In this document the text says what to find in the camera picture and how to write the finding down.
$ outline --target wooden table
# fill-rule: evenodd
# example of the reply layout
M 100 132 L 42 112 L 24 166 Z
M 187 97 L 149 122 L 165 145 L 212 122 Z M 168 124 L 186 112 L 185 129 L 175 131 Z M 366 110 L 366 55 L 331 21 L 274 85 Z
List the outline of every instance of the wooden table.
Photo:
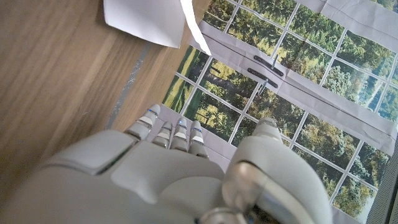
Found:
M 197 21 L 209 1 L 194 1 Z M 39 162 L 161 103 L 191 38 L 185 26 L 171 49 L 116 30 L 102 0 L 7 1 L 0 30 L 0 202 Z

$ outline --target forest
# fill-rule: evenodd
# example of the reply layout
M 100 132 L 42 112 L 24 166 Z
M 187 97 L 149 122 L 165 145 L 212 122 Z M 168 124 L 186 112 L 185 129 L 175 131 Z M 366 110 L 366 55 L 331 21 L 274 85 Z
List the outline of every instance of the forest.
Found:
M 287 24 L 295 7 L 295 2 L 290 0 L 244 0 L 242 4 L 281 26 Z M 219 30 L 224 30 L 233 10 L 233 4 L 228 1 L 213 0 L 204 20 Z M 259 48 L 268 55 L 275 51 L 282 35 L 280 28 L 261 20 L 243 8 L 239 8 L 232 19 L 227 30 L 229 35 Z M 308 39 L 325 51 L 288 32 L 280 47 L 276 49 L 279 63 L 369 110 L 374 111 L 379 100 L 382 100 L 378 113 L 396 122 L 398 90 L 389 86 L 384 99 L 381 99 L 381 93 L 386 87 L 383 80 L 392 72 L 395 53 L 350 31 L 344 35 L 341 47 L 336 49 L 343 30 L 344 28 L 333 21 L 300 6 L 289 26 L 289 31 Z M 331 62 L 331 57 L 325 52 L 330 54 L 336 52 L 336 60 Z M 230 107 L 242 111 L 257 83 L 215 59 L 212 59 L 210 65 L 205 68 L 207 60 L 207 55 L 189 47 L 177 71 L 224 100 Z M 330 69 L 325 81 L 321 83 L 328 65 Z M 398 69 L 392 77 L 392 82 L 398 84 L 397 80 Z M 202 90 L 197 89 L 194 93 L 192 90 L 191 84 L 176 76 L 165 96 L 164 104 L 176 112 L 181 112 L 183 105 L 187 103 L 187 98 L 193 94 L 184 115 L 189 119 L 199 120 L 204 128 L 228 141 L 240 114 Z M 349 161 L 354 159 L 354 164 L 349 170 L 353 176 L 376 188 L 381 184 L 389 156 L 364 143 L 359 154 L 353 158 L 359 140 L 311 114 L 306 118 L 302 129 L 297 130 L 304 111 L 270 90 L 255 95 L 247 114 L 256 119 L 263 116 L 273 117 L 281 133 L 288 139 L 292 139 L 298 131 L 296 144 L 313 151 L 342 169 L 346 169 Z M 239 124 L 232 144 L 237 146 L 244 137 L 252 133 L 255 126 L 256 123 L 245 116 Z M 293 150 L 314 168 L 331 196 L 342 173 L 297 146 L 294 146 Z M 360 219 L 368 212 L 364 210 L 367 207 L 365 205 L 375 195 L 376 193 L 369 187 L 351 177 L 346 177 L 338 189 L 333 205 L 348 215 Z

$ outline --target paper sheet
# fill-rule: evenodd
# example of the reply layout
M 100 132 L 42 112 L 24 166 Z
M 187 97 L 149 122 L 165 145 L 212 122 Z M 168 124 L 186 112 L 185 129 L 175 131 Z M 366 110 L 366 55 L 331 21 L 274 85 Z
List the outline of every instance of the paper sheet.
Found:
M 194 39 L 210 54 L 197 26 L 192 0 L 104 0 L 105 21 L 150 42 L 179 48 L 185 19 Z

